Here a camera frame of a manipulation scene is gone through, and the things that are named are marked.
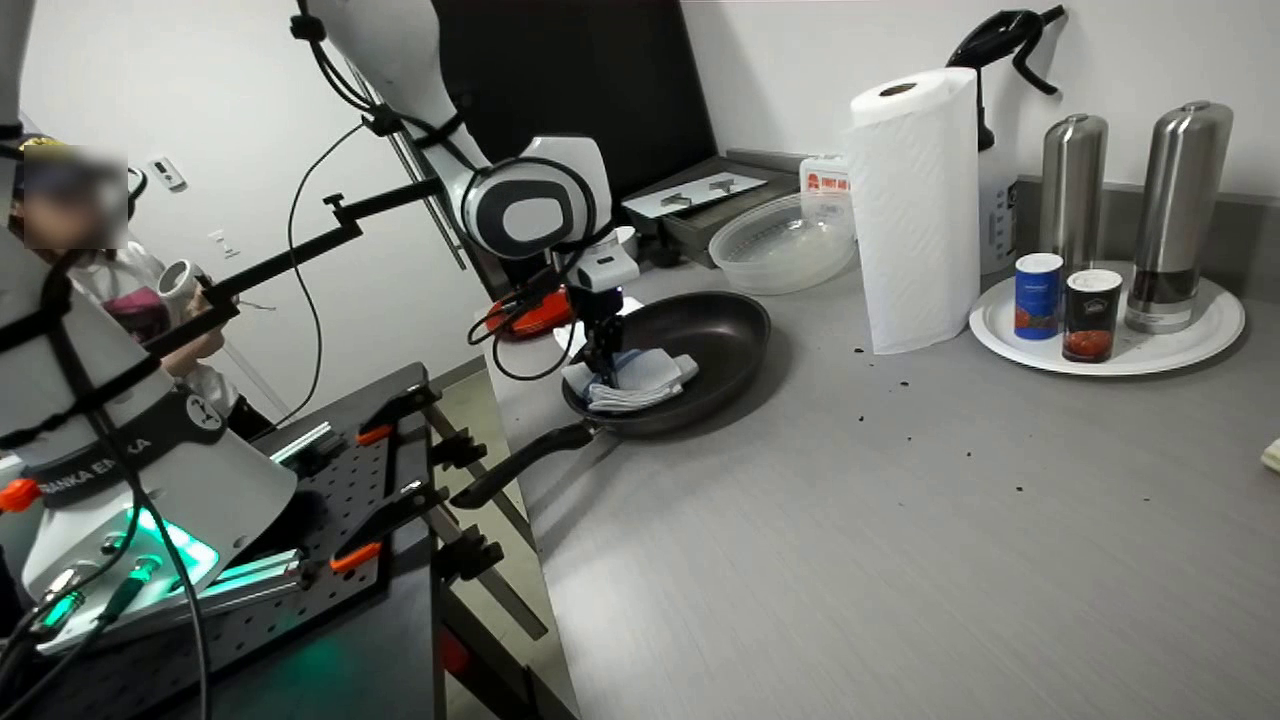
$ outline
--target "white plate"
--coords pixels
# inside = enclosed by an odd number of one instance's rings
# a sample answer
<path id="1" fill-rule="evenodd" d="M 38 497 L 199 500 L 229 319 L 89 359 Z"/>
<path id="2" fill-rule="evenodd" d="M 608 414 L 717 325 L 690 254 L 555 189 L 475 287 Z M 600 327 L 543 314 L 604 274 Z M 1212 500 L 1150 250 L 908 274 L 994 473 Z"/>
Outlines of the white plate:
<path id="1" fill-rule="evenodd" d="M 1103 364 L 1071 364 L 1064 359 L 1064 338 L 1050 340 L 1020 340 L 1010 338 L 1010 278 L 987 287 L 966 314 L 966 327 L 987 352 L 1064 378 L 1157 378 L 1204 364 L 1236 346 L 1242 332 L 1242 305 L 1212 282 L 1196 282 L 1191 293 L 1196 325 L 1164 338 L 1135 332 L 1118 325 L 1118 348 Z"/>

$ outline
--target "paper towel holder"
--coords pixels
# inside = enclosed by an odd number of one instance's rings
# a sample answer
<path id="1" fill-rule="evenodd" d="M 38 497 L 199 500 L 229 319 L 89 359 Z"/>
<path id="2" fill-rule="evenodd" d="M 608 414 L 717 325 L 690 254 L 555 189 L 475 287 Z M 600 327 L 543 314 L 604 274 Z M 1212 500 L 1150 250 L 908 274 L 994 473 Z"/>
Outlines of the paper towel holder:
<path id="1" fill-rule="evenodd" d="M 974 148 L 994 148 L 994 131 L 985 122 L 985 70 L 998 58 L 1010 58 L 1010 70 L 1044 98 L 1056 98 L 1058 89 L 1033 72 L 1028 58 L 1035 52 L 1047 26 L 1067 21 L 1067 9 L 1056 3 L 1047 11 L 994 11 L 978 27 L 970 27 L 949 70 L 970 70 L 974 72 Z"/>

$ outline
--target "white countertop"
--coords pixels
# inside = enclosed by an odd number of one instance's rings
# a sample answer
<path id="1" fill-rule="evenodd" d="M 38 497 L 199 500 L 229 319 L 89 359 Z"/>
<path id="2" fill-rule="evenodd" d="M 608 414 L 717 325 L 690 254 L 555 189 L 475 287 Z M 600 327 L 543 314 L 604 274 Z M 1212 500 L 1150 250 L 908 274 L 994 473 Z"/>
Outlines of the white countertop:
<path id="1" fill-rule="evenodd" d="M 1274 299 L 1158 380 L 880 359 L 857 274 L 763 305 L 749 417 L 521 476 L 583 720 L 1280 718 Z M 493 386 L 513 450 L 572 421 Z"/>

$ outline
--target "paper towel roll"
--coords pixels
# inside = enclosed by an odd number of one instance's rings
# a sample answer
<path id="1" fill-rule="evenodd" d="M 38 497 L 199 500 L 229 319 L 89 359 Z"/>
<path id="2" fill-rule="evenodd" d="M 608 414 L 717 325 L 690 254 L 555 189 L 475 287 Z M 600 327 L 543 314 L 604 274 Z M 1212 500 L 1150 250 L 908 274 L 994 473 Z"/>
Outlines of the paper towel roll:
<path id="1" fill-rule="evenodd" d="M 861 92 L 846 114 L 873 352 L 941 346 L 978 293 L 974 77 L 903 77 Z"/>

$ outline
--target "stainless steel canister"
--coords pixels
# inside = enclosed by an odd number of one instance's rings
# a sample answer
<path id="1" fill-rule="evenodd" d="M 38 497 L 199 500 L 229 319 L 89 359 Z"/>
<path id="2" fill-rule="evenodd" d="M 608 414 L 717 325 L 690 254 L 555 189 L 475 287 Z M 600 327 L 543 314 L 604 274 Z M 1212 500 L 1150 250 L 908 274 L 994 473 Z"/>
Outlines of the stainless steel canister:
<path id="1" fill-rule="evenodd" d="M 1126 325 L 1176 332 L 1191 325 L 1191 287 L 1232 142 L 1232 108 L 1182 105 L 1157 122 Z"/>
<path id="2" fill-rule="evenodd" d="M 1040 250 L 1064 258 L 1067 274 L 1100 258 L 1103 241 L 1106 122 L 1067 118 L 1044 131 Z"/>

